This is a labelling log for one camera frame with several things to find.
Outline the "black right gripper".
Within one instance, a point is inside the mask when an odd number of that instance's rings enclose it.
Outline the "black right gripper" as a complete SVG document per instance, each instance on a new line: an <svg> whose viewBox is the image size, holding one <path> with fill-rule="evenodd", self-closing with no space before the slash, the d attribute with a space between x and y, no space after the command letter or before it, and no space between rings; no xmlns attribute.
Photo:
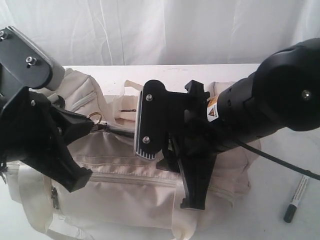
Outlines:
<svg viewBox="0 0 320 240"><path fill-rule="evenodd" d="M156 163L162 171L181 175L185 198L181 209L204 210L215 166L215 154L239 147L235 102L240 96L238 82L226 82L215 94L202 83L191 80L186 92L168 91L166 97L167 133L163 158Z"/></svg>

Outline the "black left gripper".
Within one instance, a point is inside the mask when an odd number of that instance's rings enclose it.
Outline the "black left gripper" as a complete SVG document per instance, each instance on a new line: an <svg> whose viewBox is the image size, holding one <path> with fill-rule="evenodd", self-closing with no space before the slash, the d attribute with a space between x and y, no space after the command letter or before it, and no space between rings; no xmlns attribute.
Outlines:
<svg viewBox="0 0 320 240"><path fill-rule="evenodd" d="M65 146L90 134L94 122L65 110L65 100L22 87L0 111L0 163L46 164L46 176L70 193L82 189L93 172L79 166Z"/></svg>

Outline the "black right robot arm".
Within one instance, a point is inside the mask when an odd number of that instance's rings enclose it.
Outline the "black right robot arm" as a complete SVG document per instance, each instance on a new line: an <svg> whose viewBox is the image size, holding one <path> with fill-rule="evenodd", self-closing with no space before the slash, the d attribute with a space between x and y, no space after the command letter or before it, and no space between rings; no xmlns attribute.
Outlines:
<svg viewBox="0 0 320 240"><path fill-rule="evenodd" d="M308 39L266 58L218 96L186 95L166 111L168 169L181 174L182 209L204 210L217 156L289 128L320 126L320 40Z"/></svg>

